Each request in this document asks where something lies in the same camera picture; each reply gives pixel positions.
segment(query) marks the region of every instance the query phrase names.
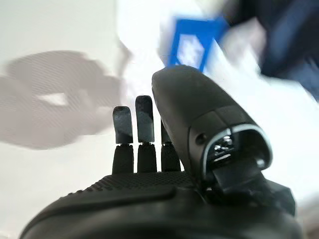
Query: black plastic casing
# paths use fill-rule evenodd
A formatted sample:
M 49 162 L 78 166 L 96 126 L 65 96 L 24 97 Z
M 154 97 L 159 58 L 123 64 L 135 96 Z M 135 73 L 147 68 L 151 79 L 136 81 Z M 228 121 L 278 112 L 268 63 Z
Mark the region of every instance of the black plastic casing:
M 195 68 L 175 66 L 153 75 L 152 89 L 164 127 L 185 171 L 206 181 L 206 160 L 213 143 L 237 134 L 237 150 L 249 146 L 272 162 L 270 144 L 260 127 L 216 83 Z

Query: robotic hand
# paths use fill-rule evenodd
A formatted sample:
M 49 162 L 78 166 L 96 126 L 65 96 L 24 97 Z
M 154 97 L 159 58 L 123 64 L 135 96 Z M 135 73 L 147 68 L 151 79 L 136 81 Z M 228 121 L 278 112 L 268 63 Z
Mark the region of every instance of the robotic hand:
M 302 238 L 290 189 L 261 173 L 272 150 L 246 112 L 191 67 L 155 73 L 152 88 L 162 119 L 162 172 L 151 144 L 152 100 L 140 96 L 138 172 L 130 109 L 116 107 L 112 175 L 49 205 L 20 238 Z

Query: blue object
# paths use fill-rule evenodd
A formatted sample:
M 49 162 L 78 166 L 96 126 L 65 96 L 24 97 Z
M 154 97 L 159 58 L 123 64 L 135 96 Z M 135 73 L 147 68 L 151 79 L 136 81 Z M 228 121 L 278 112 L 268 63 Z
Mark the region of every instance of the blue object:
M 177 19 L 167 66 L 188 65 L 203 72 L 213 40 L 218 43 L 228 28 L 226 20 Z

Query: person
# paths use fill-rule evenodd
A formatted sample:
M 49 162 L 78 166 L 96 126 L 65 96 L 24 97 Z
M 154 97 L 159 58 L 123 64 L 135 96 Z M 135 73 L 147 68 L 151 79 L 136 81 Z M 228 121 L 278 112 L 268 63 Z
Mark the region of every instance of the person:
M 298 81 L 319 100 L 319 1 L 230 0 L 223 14 L 231 27 L 257 18 L 266 32 L 261 74 Z

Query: white label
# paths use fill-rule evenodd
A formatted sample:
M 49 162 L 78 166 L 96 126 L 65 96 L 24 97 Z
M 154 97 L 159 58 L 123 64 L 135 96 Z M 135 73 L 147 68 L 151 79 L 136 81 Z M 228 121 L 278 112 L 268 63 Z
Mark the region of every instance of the white label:
M 204 47 L 195 35 L 180 35 L 177 58 L 182 65 L 199 68 Z

